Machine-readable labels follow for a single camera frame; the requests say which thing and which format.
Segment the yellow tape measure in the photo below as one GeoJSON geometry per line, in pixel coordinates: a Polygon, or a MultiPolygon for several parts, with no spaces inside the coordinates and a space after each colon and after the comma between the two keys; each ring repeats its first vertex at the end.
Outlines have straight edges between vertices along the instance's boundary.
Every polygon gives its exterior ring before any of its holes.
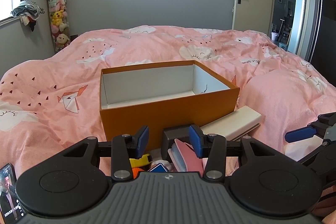
{"type": "Polygon", "coordinates": [[[150,165],[153,161],[151,154],[146,153],[139,159],[129,159],[132,168],[142,168],[143,166],[150,165]]]}

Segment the orange crochet carrot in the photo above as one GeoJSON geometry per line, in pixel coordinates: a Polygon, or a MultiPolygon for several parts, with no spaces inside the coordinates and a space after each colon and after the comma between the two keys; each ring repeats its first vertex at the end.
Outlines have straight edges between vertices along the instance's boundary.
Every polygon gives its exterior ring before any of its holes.
{"type": "Polygon", "coordinates": [[[142,168],[140,168],[140,167],[134,167],[134,168],[132,168],[133,178],[134,178],[134,179],[137,178],[137,177],[139,176],[139,174],[140,174],[141,172],[144,172],[144,171],[145,171],[145,170],[142,169],[142,168]]]}

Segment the white glasses case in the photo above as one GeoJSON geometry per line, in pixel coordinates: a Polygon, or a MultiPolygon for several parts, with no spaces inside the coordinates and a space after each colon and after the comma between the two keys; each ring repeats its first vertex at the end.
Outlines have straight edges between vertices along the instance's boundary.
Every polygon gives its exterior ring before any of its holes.
{"type": "Polygon", "coordinates": [[[201,127],[204,134],[217,134],[227,140],[237,140],[257,128],[262,115],[248,106],[243,106],[232,113],[201,127]]]}

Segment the pink mini backpack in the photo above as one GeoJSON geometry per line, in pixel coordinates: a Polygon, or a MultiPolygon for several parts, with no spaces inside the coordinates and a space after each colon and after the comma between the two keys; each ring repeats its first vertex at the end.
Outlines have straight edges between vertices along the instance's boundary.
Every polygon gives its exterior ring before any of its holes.
{"type": "Polygon", "coordinates": [[[177,172],[198,172],[201,177],[203,176],[203,160],[197,157],[192,145],[174,139],[168,154],[177,172]]]}

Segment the blue ocean park tag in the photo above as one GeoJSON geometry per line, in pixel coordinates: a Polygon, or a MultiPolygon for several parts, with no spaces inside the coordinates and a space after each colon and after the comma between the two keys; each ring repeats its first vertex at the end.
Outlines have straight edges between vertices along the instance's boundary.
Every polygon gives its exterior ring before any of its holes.
{"type": "Polygon", "coordinates": [[[169,173],[170,171],[162,163],[159,163],[159,164],[155,165],[153,168],[149,169],[148,172],[169,173]]]}

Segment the black textured gift box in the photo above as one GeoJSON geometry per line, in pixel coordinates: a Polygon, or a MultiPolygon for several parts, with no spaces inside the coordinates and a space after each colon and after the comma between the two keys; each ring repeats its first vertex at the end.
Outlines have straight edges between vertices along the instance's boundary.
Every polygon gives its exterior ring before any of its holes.
{"type": "Polygon", "coordinates": [[[168,149],[171,149],[175,139],[179,139],[182,142],[190,144],[189,126],[171,127],[171,128],[165,128],[163,130],[163,138],[161,144],[161,158],[163,160],[172,162],[168,154],[168,149]]]}

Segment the orange cardboard box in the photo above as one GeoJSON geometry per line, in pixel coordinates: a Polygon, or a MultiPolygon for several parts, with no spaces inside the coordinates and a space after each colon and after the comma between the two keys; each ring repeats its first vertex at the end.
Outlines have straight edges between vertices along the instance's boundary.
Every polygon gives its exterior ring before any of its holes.
{"type": "Polygon", "coordinates": [[[236,107],[240,89],[195,60],[105,68],[100,117],[106,139],[149,128],[148,150],[161,147],[165,128],[202,127],[236,107]]]}

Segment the pink patterned duvet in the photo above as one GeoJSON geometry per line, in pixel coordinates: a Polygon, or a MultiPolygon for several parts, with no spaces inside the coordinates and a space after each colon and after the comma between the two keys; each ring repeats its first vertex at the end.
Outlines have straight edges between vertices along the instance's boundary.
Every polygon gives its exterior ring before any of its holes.
{"type": "Polygon", "coordinates": [[[1,79],[21,223],[316,223],[330,183],[284,136],[335,87],[257,31],[80,35],[1,79]]]}

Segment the smartphone with video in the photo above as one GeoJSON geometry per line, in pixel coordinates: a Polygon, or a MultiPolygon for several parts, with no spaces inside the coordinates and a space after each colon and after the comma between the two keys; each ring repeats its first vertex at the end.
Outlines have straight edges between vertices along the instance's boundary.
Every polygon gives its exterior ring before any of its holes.
{"type": "Polygon", "coordinates": [[[12,164],[1,168],[1,216],[5,224],[18,223],[24,216],[15,190],[16,175],[12,164]]]}

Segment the clear tube of plushies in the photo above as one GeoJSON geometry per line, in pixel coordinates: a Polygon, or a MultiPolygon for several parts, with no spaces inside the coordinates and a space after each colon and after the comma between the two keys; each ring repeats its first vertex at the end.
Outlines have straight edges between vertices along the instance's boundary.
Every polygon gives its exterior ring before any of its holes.
{"type": "Polygon", "coordinates": [[[58,53],[70,45],[70,25],[68,22],[67,0],[47,0],[52,41],[58,53]]]}

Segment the clothes pile on windowsill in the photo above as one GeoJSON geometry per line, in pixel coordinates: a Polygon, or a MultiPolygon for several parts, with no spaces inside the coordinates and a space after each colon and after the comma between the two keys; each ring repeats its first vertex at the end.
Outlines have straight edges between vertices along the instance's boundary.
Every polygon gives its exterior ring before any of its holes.
{"type": "Polygon", "coordinates": [[[41,14],[44,14],[44,8],[33,1],[21,1],[21,3],[11,11],[13,17],[19,17],[24,26],[29,26],[33,32],[37,20],[41,14]]]}

